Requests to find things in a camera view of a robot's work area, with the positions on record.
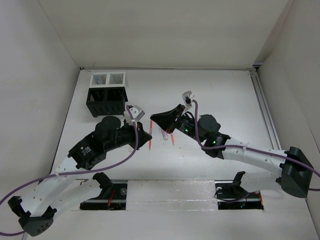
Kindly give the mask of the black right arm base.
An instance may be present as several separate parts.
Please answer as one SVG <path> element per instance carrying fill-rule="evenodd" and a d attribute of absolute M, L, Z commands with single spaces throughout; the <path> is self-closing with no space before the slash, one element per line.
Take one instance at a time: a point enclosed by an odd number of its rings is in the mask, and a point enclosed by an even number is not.
<path fill-rule="evenodd" d="M 215 181 L 214 198 L 218 210 L 264 210 L 260 191 L 248 192 L 240 186 L 245 173 L 238 172 L 233 180 Z"/>

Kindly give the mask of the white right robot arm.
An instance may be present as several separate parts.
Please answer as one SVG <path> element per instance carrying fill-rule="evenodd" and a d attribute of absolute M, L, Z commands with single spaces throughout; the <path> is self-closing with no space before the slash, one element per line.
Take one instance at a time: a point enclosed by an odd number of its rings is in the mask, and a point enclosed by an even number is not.
<path fill-rule="evenodd" d="M 150 119 L 168 134 L 178 130 L 201 144 L 210 157 L 238 161 L 261 168 L 262 172 L 239 171 L 231 184 L 237 197 L 260 190 L 283 190 L 296 197 L 306 198 L 314 167 L 297 147 L 288 150 L 257 149 L 220 132 L 221 125 L 210 114 L 196 116 L 179 104 L 173 110 L 156 113 Z"/>

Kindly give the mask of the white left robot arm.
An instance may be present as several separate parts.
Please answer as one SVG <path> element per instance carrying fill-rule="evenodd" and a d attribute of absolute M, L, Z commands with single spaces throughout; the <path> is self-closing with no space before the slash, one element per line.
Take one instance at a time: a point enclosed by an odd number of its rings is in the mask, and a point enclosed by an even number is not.
<path fill-rule="evenodd" d="M 107 198 L 113 183 L 99 170 L 92 178 L 67 190 L 78 177 L 93 171 L 106 159 L 107 152 L 125 145 L 138 150 L 152 136 L 144 131 L 141 122 L 127 123 L 115 116 L 106 116 L 95 130 L 79 141 L 55 169 L 53 176 L 44 179 L 32 192 L 13 196 L 8 205 L 18 216 L 21 228 L 35 237 L 46 231 L 62 213 L 92 198 Z"/>

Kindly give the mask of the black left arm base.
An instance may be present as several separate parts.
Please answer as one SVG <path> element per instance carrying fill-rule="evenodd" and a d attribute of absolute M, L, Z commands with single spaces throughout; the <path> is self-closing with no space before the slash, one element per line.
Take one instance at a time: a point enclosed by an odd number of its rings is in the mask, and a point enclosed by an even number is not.
<path fill-rule="evenodd" d="M 100 194 L 79 205 L 83 211 L 124 211 L 127 205 L 128 181 L 112 181 L 103 173 L 96 173 L 93 179 L 99 183 Z"/>

